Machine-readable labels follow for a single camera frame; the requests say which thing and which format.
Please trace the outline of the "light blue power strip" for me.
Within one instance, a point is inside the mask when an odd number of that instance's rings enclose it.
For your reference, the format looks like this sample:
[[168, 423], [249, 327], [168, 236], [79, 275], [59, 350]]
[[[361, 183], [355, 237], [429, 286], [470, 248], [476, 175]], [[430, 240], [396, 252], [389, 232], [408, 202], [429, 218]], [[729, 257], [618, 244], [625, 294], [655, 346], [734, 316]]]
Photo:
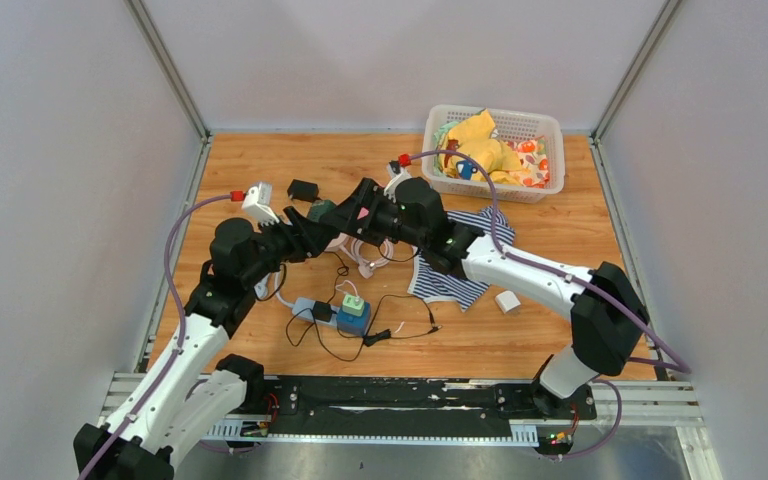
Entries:
[[309, 323], [337, 328], [336, 317], [340, 308], [307, 297], [298, 297], [292, 307], [292, 315]]

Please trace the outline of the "black adapter with cable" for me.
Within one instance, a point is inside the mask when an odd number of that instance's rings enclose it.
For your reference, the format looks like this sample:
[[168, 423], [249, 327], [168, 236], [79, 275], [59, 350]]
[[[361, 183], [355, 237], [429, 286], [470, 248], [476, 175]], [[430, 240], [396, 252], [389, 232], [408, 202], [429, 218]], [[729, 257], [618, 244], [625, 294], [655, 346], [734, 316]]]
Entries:
[[[352, 363], [359, 359], [365, 349], [390, 340], [413, 340], [431, 336], [442, 329], [428, 304], [415, 294], [384, 294], [375, 305], [358, 295], [354, 283], [348, 279], [349, 266], [339, 253], [329, 252], [339, 263], [336, 269], [332, 296], [327, 301], [298, 297], [290, 306], [291, 317], [285, 325], [285, 337], [292, 347], [299, 347], [313, 331], [320, 347], [331, 357], [343, 363]], [[374, 330], [383, 304], [387, 300], [416, 300], [427, 313], [428, 329], [422, 333], [399, 335], [400, 327], [395, 330], [385, 328]], [[335, 353], [323, 338], [324, 328], [333, 329], [345, 340], [357, 340], [357, 349], [353, 356]]]

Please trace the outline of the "blue cube charger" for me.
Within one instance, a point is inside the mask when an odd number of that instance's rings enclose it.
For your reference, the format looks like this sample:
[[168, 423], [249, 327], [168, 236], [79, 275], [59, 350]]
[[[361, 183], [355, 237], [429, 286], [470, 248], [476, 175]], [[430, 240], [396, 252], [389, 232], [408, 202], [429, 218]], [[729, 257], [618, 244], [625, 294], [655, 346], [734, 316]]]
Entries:
[[336, 317], [338, 330], [348, 335], [364, 337], [369, 329], [370, 309], [368, 302], [364, 303], [360, 314], [349, 313], [340, 308]]

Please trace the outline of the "dark green cube charger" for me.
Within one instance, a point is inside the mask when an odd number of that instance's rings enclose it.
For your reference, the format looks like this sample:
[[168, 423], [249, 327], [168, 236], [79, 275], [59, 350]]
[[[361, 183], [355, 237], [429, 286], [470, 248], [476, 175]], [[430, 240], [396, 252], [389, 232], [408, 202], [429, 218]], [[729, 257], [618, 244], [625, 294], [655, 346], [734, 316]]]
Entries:
[[331, 200], [316, 200], [314, 201], [307, 213], [307, 218], [313, 222], [319, 222], [320, 219], [327, 213], [336, 208], [336, 204]]

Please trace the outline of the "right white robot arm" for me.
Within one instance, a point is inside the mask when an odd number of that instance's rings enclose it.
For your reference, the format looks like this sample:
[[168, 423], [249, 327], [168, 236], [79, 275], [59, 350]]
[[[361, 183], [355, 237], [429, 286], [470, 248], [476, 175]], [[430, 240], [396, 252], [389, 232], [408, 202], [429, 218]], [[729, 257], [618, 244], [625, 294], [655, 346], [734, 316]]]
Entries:
[[619, 375], [649, 324], [645, 305], [620, 267], [565, 266], [506, 245], [456, 221], [420, 178], [400, 183], [391, 196], [363, 179], [318, 221], [369, 244], [407, 243], [441, 274], [502, 287], [568, 320], [570, 345], [547, 360], [530, 392], [533, 408], [544, 417], [561, 414], [571, 395], [596, 377]]

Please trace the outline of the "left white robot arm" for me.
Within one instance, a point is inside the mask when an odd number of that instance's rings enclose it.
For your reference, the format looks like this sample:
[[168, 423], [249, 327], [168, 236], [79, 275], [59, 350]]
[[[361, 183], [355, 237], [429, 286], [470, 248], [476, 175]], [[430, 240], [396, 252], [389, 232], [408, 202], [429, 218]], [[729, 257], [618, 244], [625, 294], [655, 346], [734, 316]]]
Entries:
[[258, 411], [266, 400], [261, 364], [231, 354], [203, 382], [207, 363], [234, 336], [257, 301], [255, 286], [284, 263], [319, 256], [338, 231], [286, 208], [288, 222], [259, 231], [244, 218], [215, 229], [210, 258], [157, 362], [100, 425], [73, 441], [82, 479], [172, 479], [202, 437], [227, 413]]

